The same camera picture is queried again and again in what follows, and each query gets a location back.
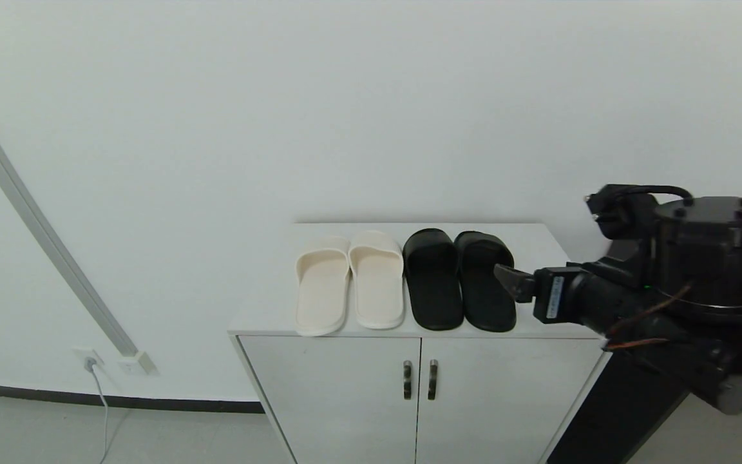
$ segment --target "cable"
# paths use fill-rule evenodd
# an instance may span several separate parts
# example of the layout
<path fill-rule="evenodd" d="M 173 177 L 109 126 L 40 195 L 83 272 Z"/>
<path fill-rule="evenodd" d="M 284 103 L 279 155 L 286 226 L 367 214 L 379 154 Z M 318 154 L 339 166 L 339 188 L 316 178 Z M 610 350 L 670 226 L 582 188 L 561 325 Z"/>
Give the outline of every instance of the cable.
<path fill-rule="evenodd" d="M 615 343 L 611 345 L 606 344 L 606 346 L 603 347 L 603 350 L 614 351 L 616 349 L 630 349 L 631 347 L 641 347 L 644 345 L 653 345 L 656 343 L 666 343 L 668 341 L 668 338 L 644 338 L 644 340 L 635 340 L 633 342 Z"/>
<path fill-rule="evenodd" d="M 610 326 L 609 330 L 606 331 L 606 336 L 609 337 L 609 335 L 614 334 L 619 329 L 621 329 L 623 326 L 634 323 L 638 320 L 643 319 L 649 314 L 656 313 L 657 311 L 660 311 L 660 309 L 666 308 L 666 306 L 671 305 L 671 303 L 677 302 L 683 295 L 686 294 L 689 289 L 692 288 L 692 282 L 687 283 L 683 286 L 683 288 L 680 289 L 677 293 L 674 294 L 671 298 L 668 300 L 664 300 L 663 302 L 657 303 L 656 305 L 652 306 L 651 308 L 646 309 L 642 313 L 637 313 L 633 315 L 632 317 L 629 317 L 627 319 L 621 319 L 612 326 Z"/>
<path fill-rule="evenodd" d="M 609 199 L 609 203 L 620 197 L 626 195 L 633 195 L 637 193 L 666 193 L 668 195 L 675 195 L 682 198 L 692 198 L 692 194 L 688 190 L 680 187 L 674 187 L 673 185 L 633 185 L 631 187 L 622 188 L 616 193 L 612 194 Z"/>
<path fill-rule="evenodd" d="M 105 396 L 102 394 L 102 385 L 99 384 L 99 377 L 97 373 L 93 372 L 93 366 L 97 364 L 94 358 L 88 358 L 85 360 L 85 370 L 90 372 L 93 379 L 97 382 L 97 390 L 99 391 L 99 399 L 102 400 L 103 406 L 105 406 L 105 447 L 102 451 L 102 458 L 99 460 L 99 464 L 105 462 L 105 458 L 108 456 L 108 402 L 105 400 Z"/>

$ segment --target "cabinet handle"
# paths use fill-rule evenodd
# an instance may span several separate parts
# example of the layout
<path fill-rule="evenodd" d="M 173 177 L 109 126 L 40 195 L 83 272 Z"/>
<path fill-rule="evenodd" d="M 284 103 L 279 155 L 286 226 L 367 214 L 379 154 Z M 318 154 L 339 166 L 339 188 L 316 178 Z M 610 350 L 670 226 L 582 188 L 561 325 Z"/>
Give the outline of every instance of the cabinet handle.
<path fill-rule="evenodd" d="M 428 373 L 428 399 L 433 401 L 437 397 L 437 360 L 432 359 Z"/>
<path fill-rule="evenodd" d="M 412 362 L 403 362 L 403 399 L 412 399 Z"/>

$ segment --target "black baseboard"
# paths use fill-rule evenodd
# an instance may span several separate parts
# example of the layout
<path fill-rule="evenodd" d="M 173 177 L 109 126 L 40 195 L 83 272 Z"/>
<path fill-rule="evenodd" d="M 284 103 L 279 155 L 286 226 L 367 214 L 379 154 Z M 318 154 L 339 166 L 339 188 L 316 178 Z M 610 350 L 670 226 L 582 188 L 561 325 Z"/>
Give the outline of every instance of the black baseboard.
<path fill-rule="evenodd" d="M 29 388 L 0 387 L 0 396 L 20 400 L 70 403 L 70 405 L 101 406 L 98 394 L 70 393 L 68 391 L 30 390 Z M 208 413 L 265 414 L 258 401 L 214 401 L 214 400 L 153 400 L 106 396 L 112 408 L 159 409 L 160 411 L 198 411 Z"/>

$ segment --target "cabinet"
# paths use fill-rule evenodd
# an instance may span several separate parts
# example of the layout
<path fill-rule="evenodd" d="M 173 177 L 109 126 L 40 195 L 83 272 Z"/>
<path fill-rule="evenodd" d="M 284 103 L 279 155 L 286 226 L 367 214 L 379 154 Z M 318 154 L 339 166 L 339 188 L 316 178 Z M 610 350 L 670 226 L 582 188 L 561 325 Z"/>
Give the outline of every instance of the cabinet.
<path fill-rule="evenodd" d="M 599 356 L 595 340 L 423 340 L 416 462 L 537 462 Z"/>
<path fill-rule="evenodd" d="M 413 464 L 418 338 L 242 337 L 297 462 Z"/>
<path fill-rule="evenodd" d="M 413 320 L 407 289 L 400 327 L 359 326 L 349 294 L 338 332 L 295 334 L 292 263 L 305 242 L 380 229 L 402 244 L 425 227 L 497 235 L 527 270 L 566 261 L 542 224 L 296 224 L 288 249 L 269 256 L 285 268 L 277 264 L 265 287 L 242 299 L 229 328 L 289 462 L 545 462 L 602 370 L 600 341 L 588 329 L 544 325 L 518 305 L 506 334 L 468 323 L 432 332 Z"/>

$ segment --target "slipper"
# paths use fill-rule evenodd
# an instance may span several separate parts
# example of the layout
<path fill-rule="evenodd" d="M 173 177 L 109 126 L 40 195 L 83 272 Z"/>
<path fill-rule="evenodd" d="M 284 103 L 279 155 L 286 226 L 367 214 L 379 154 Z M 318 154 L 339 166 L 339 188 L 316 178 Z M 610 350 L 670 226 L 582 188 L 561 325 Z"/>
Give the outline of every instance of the slipper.
<path fill-rule="evenodd" d="M 414 320 L 425 329 L 448 330 L 462 324 L 457 249 L 440 229 L 422 229 L 403 247 Z"/>
<path fill-rule="evenodd" d="M 348 293 L 348 240 L 325 237 L 297 259 L 295 328 L 303 337 L 317 337 L 338 330 L 345 322 Z"/>
<path fill-rule="evenodd" d="M 517 324 L 517 309 L 494 277 L 494 265 L 515 266 L 515 258 L 499 238 L 483 232 L 462 232 L 454 240 L 460 256 L 460 285 L 466 319 L 489 332 L 508 332 Z"/>
<path fill-rule="evenodd" d="M 391 329 L 403 322 L 403 254 L 400 245 L 377 230 L 354 235 L 348 261 L 354 274 L 357 322 Z"/>

